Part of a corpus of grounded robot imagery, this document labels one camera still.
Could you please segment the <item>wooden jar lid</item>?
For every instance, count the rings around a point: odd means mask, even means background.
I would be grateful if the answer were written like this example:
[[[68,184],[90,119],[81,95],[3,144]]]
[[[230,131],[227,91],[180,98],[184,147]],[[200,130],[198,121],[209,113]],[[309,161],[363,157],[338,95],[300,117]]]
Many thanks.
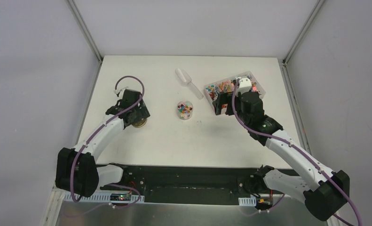
[[[138,122],[132,123],[132,126],[134,128],[141,128],[141,127],[143,127],[146,124],[146,122],[147,122],[147,118],[144,118],[144,119],[142,119],[142,120],[140,120]]]

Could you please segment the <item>clear plastic jar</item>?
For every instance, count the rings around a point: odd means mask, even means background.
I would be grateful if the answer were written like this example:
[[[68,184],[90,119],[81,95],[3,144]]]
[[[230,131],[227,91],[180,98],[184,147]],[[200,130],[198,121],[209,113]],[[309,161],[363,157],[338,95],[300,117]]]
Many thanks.
[[[180,101],[177,104],[177,116],[181,120],[188,120],[192,117],[193,109],[193,104],[190,101]]]

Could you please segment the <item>clear plastic scoop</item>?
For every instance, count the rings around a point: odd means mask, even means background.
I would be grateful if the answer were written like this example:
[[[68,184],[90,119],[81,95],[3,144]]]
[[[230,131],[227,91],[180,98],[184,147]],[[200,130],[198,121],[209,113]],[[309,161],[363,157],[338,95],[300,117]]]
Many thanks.
[[[181,83],[184,85],[184,86],[186,86],[186,87],[188,87],[192,92],[193,92],[193,94],[194,95],[196,95],[196,97],[198,98],[198,99],[203,99],[204,98],[204,96],[203,96],[203,94],[201,93],[201,91],[198,89],[198,87],[192,82],[192,78],[189,76],[189,74],[185,71],[185,70],[183,70],[183,69],[181,69],[181,68],[177,68],[176,70],[175,70],[175,73],[176,73],[176,75],[177,75],[177,77],[179,78],[179,80],[181,81]]]

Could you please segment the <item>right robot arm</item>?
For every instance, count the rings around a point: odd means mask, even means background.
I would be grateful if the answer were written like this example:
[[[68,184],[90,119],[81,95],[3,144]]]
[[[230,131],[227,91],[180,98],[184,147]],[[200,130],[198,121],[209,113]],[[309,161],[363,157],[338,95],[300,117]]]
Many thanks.
[[[226,115],[234,115],[253,139],[280,156],[297,173],[288,176],[271,166],[261,167],[253,176],[255,192],[280,191],[304,203],[321,221],[328,220],[351,201],[348,174],[333,171],[295,145],[286,130],[264,113],[257,92],[221,92],[213,101],[215,112],[220,113],[223,105],[227,106]]]

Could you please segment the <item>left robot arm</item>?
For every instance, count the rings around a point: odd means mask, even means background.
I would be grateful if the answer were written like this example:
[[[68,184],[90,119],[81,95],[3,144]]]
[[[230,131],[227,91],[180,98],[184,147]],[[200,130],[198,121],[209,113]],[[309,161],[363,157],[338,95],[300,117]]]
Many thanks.
[[[123,166],[118,163],[97,166],[96,161],[120,132],[150,116],[141,96],[139,91],[125,89],[122,98],[106,111],[103,121],[86,140],[60,150],[55,176],[57,188],[90,197],[96,189],[108,184],[121,191],[129,187],[130,178],[124,174]]]

